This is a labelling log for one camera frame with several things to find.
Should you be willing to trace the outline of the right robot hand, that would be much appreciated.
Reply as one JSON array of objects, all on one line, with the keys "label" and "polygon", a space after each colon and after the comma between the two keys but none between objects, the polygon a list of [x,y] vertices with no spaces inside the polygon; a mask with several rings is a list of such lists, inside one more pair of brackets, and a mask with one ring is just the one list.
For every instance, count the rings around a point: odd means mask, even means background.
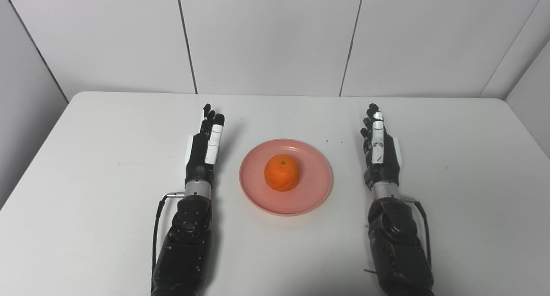
[{"label": "right robot hand", "polygon": [[372,189],[381,182],[399,185],[400,162],[394,138],[387,133],[383,114],[377,104],[370,104],[363,118],[363,151],[366,161],[364,182]]}]

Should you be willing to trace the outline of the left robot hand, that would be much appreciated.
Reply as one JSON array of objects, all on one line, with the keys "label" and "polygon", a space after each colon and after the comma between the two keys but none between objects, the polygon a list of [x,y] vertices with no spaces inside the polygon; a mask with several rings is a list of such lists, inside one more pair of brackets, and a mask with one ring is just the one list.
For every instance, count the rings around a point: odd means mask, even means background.
[{"label": "left robot hand", "polygon": [[203,181],[214,183],[214,165],[220,149],[225,124],[224,114],[217,113],[210,104],[202,109],[200,130],[192,136],[189,160],[186,165],[185,184]]}]

